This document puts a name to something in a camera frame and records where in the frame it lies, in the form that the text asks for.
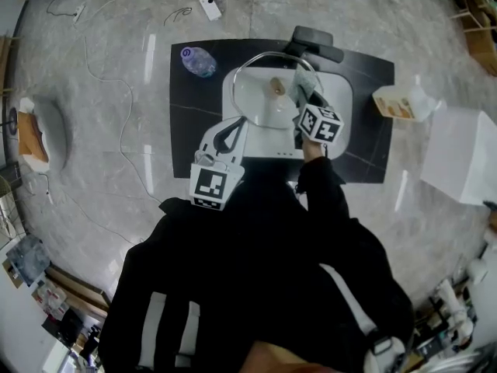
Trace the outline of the black-topped wooden sink cabinet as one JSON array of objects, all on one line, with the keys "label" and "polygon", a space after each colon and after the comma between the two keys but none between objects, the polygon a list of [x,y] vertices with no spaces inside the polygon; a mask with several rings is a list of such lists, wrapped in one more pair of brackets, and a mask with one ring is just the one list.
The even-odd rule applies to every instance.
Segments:
[{"label": "black-topped wooden sink cabinet", "polygon": [[[222,83],[228,73],[266,51],[284,50],[283,40],[227,39],[193,41],[217,61],[210,78],[193,75],[183,66],[180,52],[187,43],[173,44],[170,54],[170,128],[172,164],[176,178],[189,178],[190,165],[204,133],[222,120]],[[383,117],[372,94],[393,85],[395,67],[367,54],[345,50],[336,63],[307,51],[304,59],[325,73],[343,76],[353,89],[351,138],[345,153],[332,162],[346,183],[383,183],[388,166],[393,121]]]}]

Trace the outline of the clear bottle purple cap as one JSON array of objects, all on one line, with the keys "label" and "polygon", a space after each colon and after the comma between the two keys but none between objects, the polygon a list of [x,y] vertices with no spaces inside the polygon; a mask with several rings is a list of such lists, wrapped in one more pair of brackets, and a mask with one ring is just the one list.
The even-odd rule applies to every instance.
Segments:
[{"label": "clear bottle purple cap", "polygon": [[209,78],[217,70],[216,60],[200,47],[184,47],[180,57],[183,66],[198,77]]}]

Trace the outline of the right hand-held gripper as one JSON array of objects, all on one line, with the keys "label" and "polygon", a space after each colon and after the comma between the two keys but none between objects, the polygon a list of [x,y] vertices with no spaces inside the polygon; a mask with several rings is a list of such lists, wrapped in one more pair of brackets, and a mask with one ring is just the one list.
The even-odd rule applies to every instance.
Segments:
[{"label": "right hand-held gripper", "polygon": [[321,94],[314,91],[308,103],[299,106],[297,111],[294,118],[295,148],[302,148],[304,138],[327,147],[337,144],[345,123]]}]

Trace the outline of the black faucet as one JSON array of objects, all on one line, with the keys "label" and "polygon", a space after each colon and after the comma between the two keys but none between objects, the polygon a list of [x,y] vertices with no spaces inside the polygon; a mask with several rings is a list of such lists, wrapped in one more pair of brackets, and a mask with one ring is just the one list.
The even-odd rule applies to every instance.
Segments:
[{"label": "black faucet", "polygon": [[333,35],[306,26],[294,28],[283,52],[299,58],[306,53],[314,54],[336,63],[341,63],[344,59],[344,52],[333,45]]}]

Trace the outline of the person's right forearm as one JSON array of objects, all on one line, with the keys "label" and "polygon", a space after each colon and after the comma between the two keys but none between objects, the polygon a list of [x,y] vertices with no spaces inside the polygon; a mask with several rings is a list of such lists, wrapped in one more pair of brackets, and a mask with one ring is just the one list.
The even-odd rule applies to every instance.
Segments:
[{"label": "person's right forearm", "polygon": [[332,161],[324,156],[321,145],[304,138],[304,165],[297,182],[297,192],[307,196],[308,211],[325,222],[350,219],[344,182],[335,173]]}]

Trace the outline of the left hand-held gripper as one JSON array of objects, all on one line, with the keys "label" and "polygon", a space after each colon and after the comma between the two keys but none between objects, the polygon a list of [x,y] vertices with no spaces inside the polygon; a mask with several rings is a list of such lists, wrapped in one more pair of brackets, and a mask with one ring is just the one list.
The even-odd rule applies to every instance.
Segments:
[{"label": "left hand-held gripper", "polygon": [[196,152],[190,168],[192,205],[224,210],[245,175],[245,169],[238,164],[242,161],[248,127],[246,117],[232,117],[206,131],[201,151]]}]

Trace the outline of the person's black jacket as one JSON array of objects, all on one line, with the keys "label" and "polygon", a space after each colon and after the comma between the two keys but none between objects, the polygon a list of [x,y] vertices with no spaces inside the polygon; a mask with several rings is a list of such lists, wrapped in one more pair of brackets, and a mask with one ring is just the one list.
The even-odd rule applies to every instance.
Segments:
[{"label": "person's black jacket", "polygon": [[356,218],[319,220],[297,186],[269,173],[248,176],[216,212],[218,223],[195,242],[153,231],[127,252],[99,341],[106,373],[145,370],[143,328],[154,295],[164,308],[150,373],[239,373],[257,341],[363,373],[375,339],[361,330],[334,274],[379,339],[410,344],[412,303],[381,242]]}]

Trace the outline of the orange cardboard piece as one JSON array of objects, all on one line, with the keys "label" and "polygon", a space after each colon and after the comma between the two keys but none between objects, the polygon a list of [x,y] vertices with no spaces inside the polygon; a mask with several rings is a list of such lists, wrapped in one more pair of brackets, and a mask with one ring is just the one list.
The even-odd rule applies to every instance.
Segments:
[{"label": "orange cardboard piece", "polygon": [[42,142],[36,117],[31,113],[18,112],[19,154],[31,155],[41,162],[49,162]]}]

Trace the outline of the green scrubbing cloth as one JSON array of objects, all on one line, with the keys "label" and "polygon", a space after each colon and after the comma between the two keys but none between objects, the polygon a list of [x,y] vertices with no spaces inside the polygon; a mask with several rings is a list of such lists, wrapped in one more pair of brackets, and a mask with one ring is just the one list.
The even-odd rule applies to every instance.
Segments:
[{"label": "green scrubbing cloth", "polygon": [[317,75],[299,64],[295,69],[294,77],[288,89],[288,96],[296,105],[303,98],[308,101],[314,94],[317,85]]}]

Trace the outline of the black bag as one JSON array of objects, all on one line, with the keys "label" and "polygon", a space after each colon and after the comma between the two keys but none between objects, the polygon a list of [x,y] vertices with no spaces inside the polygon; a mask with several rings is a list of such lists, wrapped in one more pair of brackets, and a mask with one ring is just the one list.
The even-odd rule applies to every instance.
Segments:
[{"label": "black bag", "polygon": [[56,320],[52,315],[49,315],[41,327],[63,345],[71,347],[82,331],[83,321],[75,310],[70,308],[61,320]]}]

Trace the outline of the person's left forearm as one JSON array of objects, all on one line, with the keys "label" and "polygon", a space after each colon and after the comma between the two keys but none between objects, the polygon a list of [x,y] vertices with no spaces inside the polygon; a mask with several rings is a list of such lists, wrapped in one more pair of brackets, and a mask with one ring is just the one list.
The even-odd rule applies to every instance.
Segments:
[{"label": "person's left forearm", "polygon": [[159,208],[164,216],[154,233],[164,241],[196,241],[218,223],[216,211],[192,205],[178,197],[164,200]]}]

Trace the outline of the white sink basin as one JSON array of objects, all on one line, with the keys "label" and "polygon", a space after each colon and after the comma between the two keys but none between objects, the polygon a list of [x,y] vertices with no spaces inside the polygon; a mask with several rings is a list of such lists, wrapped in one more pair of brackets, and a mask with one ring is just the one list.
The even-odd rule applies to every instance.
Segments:
[{"label": "white sink basin", "polygon": [[[264,68],[250,67],[255,73],[260,74]],[[268,68],[271,74],[281,75],[290,79],[293,69],[289,68]],[[232,70],[226,75],[223,81],[222,96],[222,118],[228,119],[241,116],[231,103]],[[351,85],[340,75],[320,72],[318,77],[324,86],[324,90],[316,89],[328,101],[331,108],[340,114],[345,127],[336,145],[328,149],[330,159],[338,158],[344,153],[349,144],[350,132],[352,128],[353,113],[353,90]],[[248,134],[245,142],[244,156],[246,158],[264,159],[302,159],[301,148],[294,147],[294,123],[289,129],[278,131],[254,126],[248,122]]]}]

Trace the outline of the red white packets bag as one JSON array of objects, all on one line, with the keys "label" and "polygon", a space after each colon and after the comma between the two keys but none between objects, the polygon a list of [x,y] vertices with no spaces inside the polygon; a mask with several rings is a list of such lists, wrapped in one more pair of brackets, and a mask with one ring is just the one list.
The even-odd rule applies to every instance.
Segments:
[{"label": "red white packets bag", "polygon": [[47,315],[57,321],[61,321],[69,310],[68,296],[51,281],[40,282],[32,297]]}]

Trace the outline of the pile of white parts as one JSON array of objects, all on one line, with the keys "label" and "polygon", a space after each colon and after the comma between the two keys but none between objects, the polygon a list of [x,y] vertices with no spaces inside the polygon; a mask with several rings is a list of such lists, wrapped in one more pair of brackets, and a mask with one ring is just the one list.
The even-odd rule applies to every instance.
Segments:
[{"label": "pile of white parts", "polygon": [[453,271],[429,298],[440,311],[431,323],[441,329],[454,351],[473,350],[497,341],[497,268],[484,257],[460,256]]}]

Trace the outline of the wooden rack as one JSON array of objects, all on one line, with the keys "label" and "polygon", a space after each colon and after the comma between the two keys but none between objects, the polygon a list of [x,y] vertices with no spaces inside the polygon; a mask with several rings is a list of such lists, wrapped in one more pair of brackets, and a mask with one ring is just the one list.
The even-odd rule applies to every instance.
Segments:
[{"label": "wooden rack", "polygon": [[12,91],[5,86],[5,78],[12,49],[19,44],[20,37],[0,37],[0,99]]}]

